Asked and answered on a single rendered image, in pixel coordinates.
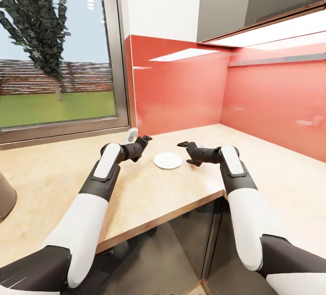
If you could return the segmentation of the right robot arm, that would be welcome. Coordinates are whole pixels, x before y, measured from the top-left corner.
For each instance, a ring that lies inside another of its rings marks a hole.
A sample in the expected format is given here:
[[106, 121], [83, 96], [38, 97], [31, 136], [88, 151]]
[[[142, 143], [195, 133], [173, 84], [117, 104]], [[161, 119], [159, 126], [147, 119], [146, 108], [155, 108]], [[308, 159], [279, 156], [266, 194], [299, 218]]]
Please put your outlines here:
[[191, 160], [220, 164], [234, 229], [236, 250], [244, 266], [258, 272], [278, 295], [326, 295], [326, 259], [294, 246], [231, 145], [209, 149], [206, 142], [182, 142]]

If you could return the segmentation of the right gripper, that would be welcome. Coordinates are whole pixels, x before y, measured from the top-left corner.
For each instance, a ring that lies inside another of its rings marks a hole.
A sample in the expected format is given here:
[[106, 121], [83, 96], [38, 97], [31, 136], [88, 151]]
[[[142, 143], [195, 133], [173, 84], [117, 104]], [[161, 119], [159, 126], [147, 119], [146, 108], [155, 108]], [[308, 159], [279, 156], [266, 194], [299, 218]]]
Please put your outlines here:
[[186, 160], [187, 162], [194, 164], [196, 167], [200, 167], [204, 160], [204, 151], [207, 148], [199, 148], [197, 147], [195, 142], [182, 142], [177, 145], [178, 147], [185, 147], [187, 153], [190, 155], [191, 160]]

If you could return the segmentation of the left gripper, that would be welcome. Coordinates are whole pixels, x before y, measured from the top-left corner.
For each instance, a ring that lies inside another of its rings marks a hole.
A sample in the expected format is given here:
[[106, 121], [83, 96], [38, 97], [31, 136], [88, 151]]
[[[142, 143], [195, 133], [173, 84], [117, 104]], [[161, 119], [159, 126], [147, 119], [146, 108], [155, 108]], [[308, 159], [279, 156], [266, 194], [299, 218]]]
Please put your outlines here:
[[146, 148], [149, 140], [152, 140], [152, 137], [144, 135], [143, 137], [137, 137], [137, 140], [134, 143], [130, 143], [129, 145], [134, 148], [135, 153], [134, 156], [129, 159], [131, 159], [133, 162], [137, 162], [138, 159], [142, 157], [142, 153]]

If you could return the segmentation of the saucer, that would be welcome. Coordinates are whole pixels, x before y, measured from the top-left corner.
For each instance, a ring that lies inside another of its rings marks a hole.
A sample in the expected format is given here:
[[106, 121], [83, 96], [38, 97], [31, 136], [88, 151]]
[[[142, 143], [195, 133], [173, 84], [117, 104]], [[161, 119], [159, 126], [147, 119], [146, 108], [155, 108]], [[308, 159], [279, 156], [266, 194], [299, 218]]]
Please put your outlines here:
[[162, 169], [173, 169], [182, 163], [182, 158], [176, 153], [161, 153], [154, 158], [154, 164]]

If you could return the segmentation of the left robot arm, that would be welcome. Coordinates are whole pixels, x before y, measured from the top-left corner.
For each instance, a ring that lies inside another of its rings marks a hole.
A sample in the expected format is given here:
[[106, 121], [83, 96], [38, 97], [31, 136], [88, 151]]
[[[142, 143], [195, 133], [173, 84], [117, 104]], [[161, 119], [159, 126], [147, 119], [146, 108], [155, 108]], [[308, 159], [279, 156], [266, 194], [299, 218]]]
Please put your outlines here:
[[122, 141], [105, 145], [79, 193], [37, 252], [0, 268], [0, 295], [61, 295], [78, 287], [96, 247], [122, 161], [137, 162], [151, 136], [129, 129]]

